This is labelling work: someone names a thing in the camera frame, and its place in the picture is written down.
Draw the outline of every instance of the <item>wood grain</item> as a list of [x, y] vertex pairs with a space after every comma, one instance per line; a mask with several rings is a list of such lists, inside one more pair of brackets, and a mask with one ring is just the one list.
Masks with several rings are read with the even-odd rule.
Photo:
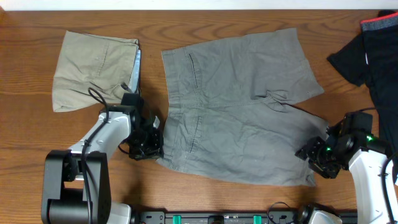
[[[326, 57], [347, 44], [359, 22], [377, 11], [78, 11], [7, 12], [0, 22], [0, 222], [40, 223], [44, 159], [66, 149], [97, 120], [100, 105], [52, 111], [52, 79], [66, 30], [139, 39], [142, 95], [164, 122], [168, 101], [161, 50], [208, 40], [297, 27], [298, 37], [325, 93], [296, 106], [339, 121], [372, 106], [368, 89], [342, 78]], [[378, 133], [374, 117], [373, 131]], [[116, 152], [109, 164], [113, 200], [169, 211], [266, 210], [319, 202], [355, 209], [349, 172], [317, 176], [318, 187], [275, 187], [222, 182], [132, 161]]]

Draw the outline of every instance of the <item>table surface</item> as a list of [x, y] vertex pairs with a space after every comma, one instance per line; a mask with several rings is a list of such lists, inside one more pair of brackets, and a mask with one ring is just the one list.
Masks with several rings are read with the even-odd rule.
[[[101, 105], [52, 111], [52, 80], [66, 30], [139, 39], [142, 95], [162, 120], [168, 100], [160, 51], [289, 27], [325, 93], [295, 105], [328, 120], [373, 106], [365, 86], [349, 84], [326, 61], [377, 11], [78, 11], [6, 12], [0, 21], [0, 222], [40, 223], [44, 159], [67, 149], [94, 125]], [[375, 111], [373, 131], [378, 133]], [[316, 176], [317, 187], [248, 185], [168, 170], [116, 151], [109, 162], [112, 199], [168, 211], [261, 211], [276, 201], [355, 209], [351, 174]]]

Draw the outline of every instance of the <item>black fabric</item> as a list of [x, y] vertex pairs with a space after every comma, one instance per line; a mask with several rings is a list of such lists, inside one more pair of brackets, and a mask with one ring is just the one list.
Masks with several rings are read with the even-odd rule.
[[[387, 16], [394, 11], [382, 11]], [[357, 86], [365, 83], [379, 113], [379, 137], [398, 150], [398, 24], [366, 30], [355, 37], [329, 62]], [[394, 182], [398, 173], [398, 158], [394, 158]]]

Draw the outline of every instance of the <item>robotic hand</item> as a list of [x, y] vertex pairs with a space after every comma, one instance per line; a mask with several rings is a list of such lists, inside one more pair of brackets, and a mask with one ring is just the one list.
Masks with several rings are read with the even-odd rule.
[[[391, 145], [371, 134], [372, 115], [361, 111], [347, 113], [337, 125], [328, 128], [328, 139], [310, 139], [296, 152], [308, 160], [308, 166], [324, 178], [336, 178], [340, 169], [349, 170], [354, 179], [358, 209], [358, 223], [397, 223], [397, 196], [392, 178]], [[301, 213], [304, 223], [326, 223], [334, 214]]]
[[[89, 94], [104, 104], [105, 110], [83, 139], [68, 150], [52, 150], [47, 155], [42, 221], [44, 224], [138, 223], [138, 214], [130, 206], [111, 201], [108, 161], [121, 143], [129, 145], [129, 152], [119, 149], [131, 159], [159, 158], [163, 135], [153, 118], [141, 116], [144, 100], [139, 94], [125, 93], [119, 106], [107, 105], [94, 89], [89, 89]], [[74, 180], [84, 180], [84, 188], [65, 188], [64, 182]]]

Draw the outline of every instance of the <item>folded beige cloth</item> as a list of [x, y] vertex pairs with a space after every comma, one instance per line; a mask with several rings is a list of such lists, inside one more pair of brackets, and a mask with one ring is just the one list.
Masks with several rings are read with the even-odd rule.
[[65, 34], [52, 87], [54, 112], [78, 110], [97, 103], [88, 87], [107, 103], [120, 103], [126, 92], [138, 50], [137, 39]]

